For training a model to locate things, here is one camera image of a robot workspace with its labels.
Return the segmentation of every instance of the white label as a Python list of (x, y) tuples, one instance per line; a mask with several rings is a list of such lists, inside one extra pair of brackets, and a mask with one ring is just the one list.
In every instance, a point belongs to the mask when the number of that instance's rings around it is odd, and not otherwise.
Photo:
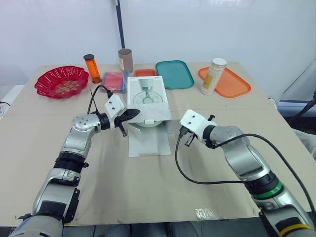
[(119, 59), (119, 66), (120, 66), (120, 69), (124, 71), (124, 61), (121, 58)]

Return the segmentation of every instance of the red fruit plate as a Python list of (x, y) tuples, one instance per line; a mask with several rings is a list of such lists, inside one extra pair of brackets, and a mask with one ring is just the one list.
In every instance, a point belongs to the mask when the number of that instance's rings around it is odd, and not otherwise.
[(35, 88), (39, 95), (49, 98), (69, 98), (79, 94), (88, 83), (89, 73), (83, 68), (64, 66), (52, 69), (39, 77)]

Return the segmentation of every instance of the small orange tray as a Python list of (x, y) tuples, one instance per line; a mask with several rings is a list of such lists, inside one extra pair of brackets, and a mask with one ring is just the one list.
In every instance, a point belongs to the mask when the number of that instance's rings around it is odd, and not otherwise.
[(134, 72), (135, 77), (157, 76), (155, 69), (138, 69)]
[[(199, 70), (198, 75), (204, 80), (209, 67)], [(216, 92), (224, 97), (234, 98), (248, 93), (251, 86), (234, 72), (225, 68), (215, 88)]]

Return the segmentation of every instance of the yellow stripe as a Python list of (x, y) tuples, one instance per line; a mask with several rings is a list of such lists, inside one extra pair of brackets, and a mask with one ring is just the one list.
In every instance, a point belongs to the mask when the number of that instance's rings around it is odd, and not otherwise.
[(284, 237), (285, 234), (287, 234), (289, 231), (295, 230), (295, 229), (309, 229), (312, 230), (312, 228), (308, 225), (304, 225), (304, 224), (296, 224), (296, 225), (292, 225), (289, 227), (286, 227), (285, 229), (283, 229), (280, 234), (278, 235), (279, 237)]

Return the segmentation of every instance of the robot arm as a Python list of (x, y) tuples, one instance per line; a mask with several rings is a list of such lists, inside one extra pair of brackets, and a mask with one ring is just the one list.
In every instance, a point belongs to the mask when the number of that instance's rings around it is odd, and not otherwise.
[[(198, 113), (188, 110), (180, 124), (192, 135), (187, 146), (197, 137), (209, 148), (239, 136), (242, 131), (234, 126), (222, 127), (206, 120)], [(279, 236), (316, 236), (314, 225), (308, 214), (287, 187), (270, 170), (260, 153), (242, 137), (222, 145), (228, 165), (244, 183), (252, 199), (261, 209), (260, 217), (270, 234)]]
[(88, 167), (91, 138), (101, 130), (119, 127), (126, 132), (122, 122), (140, 113), (126, 110), (118, 95), (112, 95), (105, 104), (105, 113), (80, 115), (74, 118), (72, 129), (67, 136), (54, 167), (49, 171), (34, 204), (32, 214), (21, 217), (22, 224), (10, 237), (60, 237), (64, 223), (73, 220), (78, 205), (82, 168)]

